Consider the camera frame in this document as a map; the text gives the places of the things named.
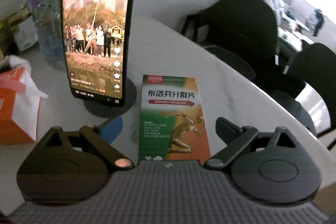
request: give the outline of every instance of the runner illustration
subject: runner illustration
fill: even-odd
[[[163,115],[165,117],[179,116],[183,118],[183,122],[181,122],[177,127],[175,127],[171,133],[168,153],[191,153],[193,149],[188,144],[183,142],[182,134],[185,132],[193,131],[198,136],[200,136],[205,131],[205,127],[203,128],[201,132],[199,132],[196,125],[202,124],[204,122],[203,116],[197,116],[196,121],[194,121],[191,118],[189,118],[187,115],[181,112],[172,112],[169,114],[164,112]]]

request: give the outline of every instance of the red arrow banner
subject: red arrow banner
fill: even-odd
[[[181,106],[190,106],[192,107],[195,103],[191,101],[176,101],[176,100],[149,100],[150,104],[158,105],[181,105]]]

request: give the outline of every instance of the plastic water bottle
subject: plastic water bottle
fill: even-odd
[[[50,61],[63,56],[60,9],[56,1],[28,0],[41,50]]]

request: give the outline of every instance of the gray ribbed platform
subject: gray ribbed platform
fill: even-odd
[[[92,198],[64,207],[26,202],[10,219],[19,224],[309,224],[328,217],[312,203],[276,208],[238,193],[218,171],[197,161],[141,161],[116,172]]]

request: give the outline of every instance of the smartphone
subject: smartphone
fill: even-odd
[[[62,0],[64,59],[73,96],[123,106],[133,0]]]

